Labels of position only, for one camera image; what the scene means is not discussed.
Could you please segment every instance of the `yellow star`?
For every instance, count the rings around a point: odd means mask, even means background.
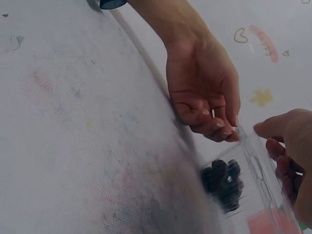
[[[254,95],[255,97],[251,98],[250,102],[257,102],[258,106],[260,107],[265,106],[267,103],[273,101],[270,89],[266,89],[264,91],[255,90]]]

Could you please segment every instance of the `heart drawing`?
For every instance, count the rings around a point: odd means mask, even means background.
[[[285,50],[284,53],[283,53],[283,55],[284,55],[285,57],[288,57],[288,56],[289,56],[289,50]]]
[[[247,37],[243,36],[244,31],[245,31],[244,28],[239,28],[234,34],[234,41],[238,43],[247,43],[248,42]]]

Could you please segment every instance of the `clear plastic container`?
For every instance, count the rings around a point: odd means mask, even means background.
[[[241,127],[239,133],[240,142],[201,171],[206,192],[231,226],[226,234],[301,234],[263,143]]]

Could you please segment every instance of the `sleeve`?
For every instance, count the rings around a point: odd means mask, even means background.
[[[100,0],[99,7],[103,10],[111,10],[123,6],[127,0]]]

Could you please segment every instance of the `forearm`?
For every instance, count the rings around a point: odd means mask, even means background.
[[[128,0],[164,44],[176,39],[202,40],[213,36],[187,0]]]

